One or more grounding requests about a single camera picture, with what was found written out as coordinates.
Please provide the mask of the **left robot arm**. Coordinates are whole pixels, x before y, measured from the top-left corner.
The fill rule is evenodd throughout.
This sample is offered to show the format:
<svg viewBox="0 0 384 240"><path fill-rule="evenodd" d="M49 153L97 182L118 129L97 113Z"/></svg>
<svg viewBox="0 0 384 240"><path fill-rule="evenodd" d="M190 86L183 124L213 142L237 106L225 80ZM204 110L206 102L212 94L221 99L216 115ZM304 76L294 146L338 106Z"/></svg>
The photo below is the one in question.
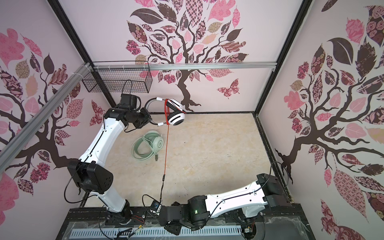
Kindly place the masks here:
<svg viewBox="0 0 384 240"><path fill-rule="evenodd" d="M152 119L141 105L140 97L122 93L120 103L102 115L102 126L85 153L68 164L75 185L90 197L97 197L105 205L107 216L121 225L131 221L130 203L113 187L114 176L105 165L114 142L124 129L130 124L140 129Z"/></svg>

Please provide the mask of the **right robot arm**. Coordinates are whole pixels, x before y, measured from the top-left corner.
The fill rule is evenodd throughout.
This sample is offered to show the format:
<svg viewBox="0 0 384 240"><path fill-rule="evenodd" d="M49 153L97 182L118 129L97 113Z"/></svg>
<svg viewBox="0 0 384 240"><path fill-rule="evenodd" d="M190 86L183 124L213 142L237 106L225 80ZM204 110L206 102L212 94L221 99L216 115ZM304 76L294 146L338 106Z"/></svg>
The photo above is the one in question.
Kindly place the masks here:
<svg viewBox="0 0 384 240"><path fill-rule="evenodd" d="M265 209L291 207L279 179L270 174L259 174L257 180L226 193L192 197L186 204L174 202L164 206L154 200L150 206L158 222L168 232L179 235L182 228L192 232L202 230L210 220L232 211L242 211L246 220L260 215Z"/></svg>

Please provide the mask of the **mint green white headphones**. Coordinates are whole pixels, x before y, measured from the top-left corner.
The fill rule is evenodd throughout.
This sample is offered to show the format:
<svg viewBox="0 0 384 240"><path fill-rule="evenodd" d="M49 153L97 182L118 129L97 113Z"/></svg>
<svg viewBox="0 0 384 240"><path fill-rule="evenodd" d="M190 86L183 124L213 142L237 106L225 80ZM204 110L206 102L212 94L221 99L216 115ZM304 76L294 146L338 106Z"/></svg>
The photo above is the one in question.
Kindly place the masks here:
<svg viewBox="0 0 384 240"><path fill-rule="evenodd" d="M139 148L142 144L149 149L148 152L140 153ZM134 141L131 148L131 156L137 161L147 161L151 158L155 158L155 161L158 161L159 151L163 149L164 145L165 141L162 135L157 131L151 130Z"/></svg>

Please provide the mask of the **black white headphones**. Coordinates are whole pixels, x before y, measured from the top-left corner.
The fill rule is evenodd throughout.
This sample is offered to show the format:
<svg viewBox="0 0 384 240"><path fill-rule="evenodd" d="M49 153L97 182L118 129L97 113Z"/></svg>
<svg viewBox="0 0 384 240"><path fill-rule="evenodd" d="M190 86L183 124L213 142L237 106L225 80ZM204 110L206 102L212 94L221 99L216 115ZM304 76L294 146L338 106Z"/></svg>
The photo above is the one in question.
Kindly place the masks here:
<svg viewBox="0 0 384 240"><path fill-rule="evenodd" d="M166 121L155 123L153 120L150 121L152 125L156 125L158 127L163 125L172 125L177 126L182 124L186 118L186 112L183 109L181 103L176 101L175 99L163 99L160 97L149 99L145 104L145 109L149 112L149 106L153 102L164 102L164 114Z"/></svg>

